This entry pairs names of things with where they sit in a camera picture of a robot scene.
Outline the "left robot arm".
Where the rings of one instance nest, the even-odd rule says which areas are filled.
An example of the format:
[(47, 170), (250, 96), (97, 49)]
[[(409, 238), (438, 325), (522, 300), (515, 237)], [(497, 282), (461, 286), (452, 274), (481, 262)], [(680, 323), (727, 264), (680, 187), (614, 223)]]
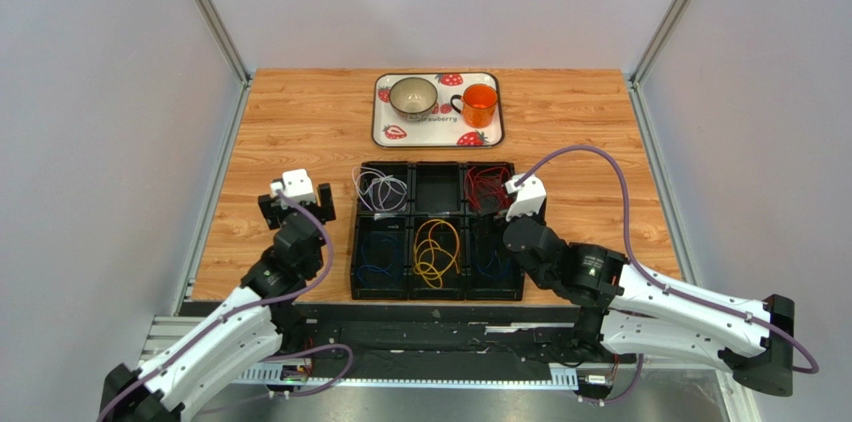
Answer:
[(259, 198), (273, 242), (228, 297), (177, 342), (104, 380), (100, 421), (190, 421), (239, 375), (285, 347), (304, 318), (294, 302), (328, 276), (335, 220), (329, 184), (285, 172)]

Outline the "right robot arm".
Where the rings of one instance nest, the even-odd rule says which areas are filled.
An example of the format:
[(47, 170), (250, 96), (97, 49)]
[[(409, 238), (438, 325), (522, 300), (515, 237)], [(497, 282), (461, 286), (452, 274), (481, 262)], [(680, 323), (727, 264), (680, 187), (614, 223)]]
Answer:
[(496, 243), (544, 291), (579, 306), (573, 345), (586, 352), (648, 354), (702, 363), (776, 397), (793, 394), (795, 304), (719, 294), (645, 268), (603, 246), (567, 242), (539, 216), (478, 217)]

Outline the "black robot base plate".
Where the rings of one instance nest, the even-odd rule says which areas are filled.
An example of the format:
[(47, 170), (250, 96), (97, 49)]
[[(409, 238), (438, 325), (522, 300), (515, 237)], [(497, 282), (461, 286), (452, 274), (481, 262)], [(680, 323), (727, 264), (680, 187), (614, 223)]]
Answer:
[(299, 303), (303, 316), (277, 354), (317, 347), (314, 377), (334, 376), (347, 360), (347, 380), (544, 381), (550, 369), (631, 366), (583, 346), (580, 311), (570, 305), (478, 303)]

